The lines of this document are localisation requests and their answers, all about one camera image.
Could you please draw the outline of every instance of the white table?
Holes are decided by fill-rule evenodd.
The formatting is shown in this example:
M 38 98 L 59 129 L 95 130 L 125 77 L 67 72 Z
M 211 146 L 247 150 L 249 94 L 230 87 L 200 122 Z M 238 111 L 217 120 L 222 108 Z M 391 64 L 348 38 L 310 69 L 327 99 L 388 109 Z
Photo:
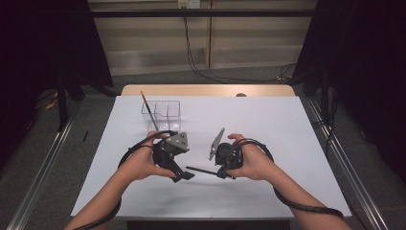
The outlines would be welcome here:
M 266 144 L 276 163 L 307 191 L 345 217 L 350 210 L 297 97 L 149 96 L 149 101 L 181 102 L 182 129 L 190 151 L 175 157 L 185 170 L 193 166 L 216 171 L 209 161 L 210 146 L 222 127 L 225 136 L 239 132 Z M 145 138 L 142 98 L 116 99 L 101 143 L 83 184 L 72 215 L 102 187 L 127 148 Z M 223 142 L 230 142 L 225 137 Z M 195 173 L 189 181 L 173 183 L 152 176 L 129 186 L 117 215 L 124 219 L 289 219 L 290 210 L 263 181 L 220 179 Z

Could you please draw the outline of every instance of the black curtain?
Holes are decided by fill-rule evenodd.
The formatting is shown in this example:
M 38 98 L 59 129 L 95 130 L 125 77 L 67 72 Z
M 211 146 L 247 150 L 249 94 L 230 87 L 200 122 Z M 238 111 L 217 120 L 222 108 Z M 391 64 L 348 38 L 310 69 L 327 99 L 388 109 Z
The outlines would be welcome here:
M 78 90 L 81 79 L 113 86 L 87 1 L 1 0 L 0 75 L 2 165 L 45 89 Z
M 311 95 L 327 70 L 328 84 L 406 182 L 406 2 L 319 0 L 318 10 L 334 9 L 344 13 L 312 19 L 294 78 L 313 67 L 302 79 Z

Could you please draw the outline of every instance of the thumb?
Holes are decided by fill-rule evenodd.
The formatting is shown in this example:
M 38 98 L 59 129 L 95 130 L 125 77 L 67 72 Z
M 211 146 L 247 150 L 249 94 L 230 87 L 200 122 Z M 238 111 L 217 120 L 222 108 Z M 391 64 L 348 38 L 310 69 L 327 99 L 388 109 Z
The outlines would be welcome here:
M 242 177 L 242 170 L 241 169 L 236 169 L 236 170 L 228 170 L 227 174 L 233 177 Z
M 154 174 L 164 176 L 164 177 L 170 177 L 170 178 L 175 177 L 174 172 L 167 170 L 167 169 L 158 168 L 158 167 L 156 167 Z

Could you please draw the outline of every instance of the hand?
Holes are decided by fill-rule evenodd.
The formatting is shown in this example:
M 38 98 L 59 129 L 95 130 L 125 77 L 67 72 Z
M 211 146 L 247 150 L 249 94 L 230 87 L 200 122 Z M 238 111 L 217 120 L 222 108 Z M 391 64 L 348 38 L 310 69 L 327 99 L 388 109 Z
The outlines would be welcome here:
M 230 134 L 229 139 L 239 141 L 244 139 L 241 134 Z M 244 164 L 241 168 L 236 170 L 228 170 L 227 174 L 234 177 L 248 177 L 254 180 L 265 180 L 269 175 L 269 170 L 276 165 L 272 162 L 268 156 L 256 145 L 247 144 L 243 145 L 242 153 L 244 157 Z
M 147 136 L 155 134 L 156 131 L 150 131 Z M 159 135 L 157 138 L 167 138 L 165 134 Z M 150 175 L 160 175 L 166 177 L 175 177 L 175 174 L 167 169 L 162 169 L 155 166 L 152 159 L 152 146 L 155 138 L 151 138 L 142 144 L 140 149 L 134 151 L 131 156 L 117 169 L 117 173 L 131 183 L 134 180 L 141 180 Z

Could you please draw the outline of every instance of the table surface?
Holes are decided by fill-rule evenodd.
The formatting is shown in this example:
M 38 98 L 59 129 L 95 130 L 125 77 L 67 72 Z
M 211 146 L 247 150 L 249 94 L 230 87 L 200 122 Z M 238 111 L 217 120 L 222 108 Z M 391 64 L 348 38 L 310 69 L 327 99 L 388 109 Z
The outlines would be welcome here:
M 285 84 L 130 84 L 122 96 L 225 96 L 239 93 L 247 97 L 295 96 L 292 87 Z
M 182 96 L 153 96 L 165 95 L 166 90 L 168 94 Z M 301 101 L 294 97 L 288 85 L 126 86 L 123 90 L 126 96 L 116 99 L 72 215 L 88 202 L 115 171 L 125 149 L 133 146 L 136 142 L 134 140 L 145 137 L 146 128 L 139 109 L 143 100 L 139 96 L 130 96 L 140 95 L 140 91 L 146 94 L 148 100 L 181 102 L 182 129 L 188 133 L 191 148 L 175 158 L 183 170 L 186 170 L 186 166 L 195 166 L 215 172 L 218 167 L 208 160 L 207 149 L 211 142 L 222 127 L 226 128 L 225 136 L 226 133 L 240 131 L 247 137 L 267 144 L 277 164 L 311 194 L 327 206 L 339 209 L 345 217 L 350 216 L 350 210 Z M 252 97 L 218 97 L 234 96 L 237 93 Z M 281 97 L 262 97 L 265 94 Z M 211 111 L 212 106 L 221 116 Z M 228 141 L 225 136 L 222 142 Z M 169 220 L 293 218 L 290 210 L 278 201 L 266 182 L 246 178 L 224 180 L 209 174 L 191 173 L 195 173 L 196 177 L 190 181 L 173 183 L 167 178 L 152 176 L 131 184 L 124 193 L 122 209 L 117 217 Z

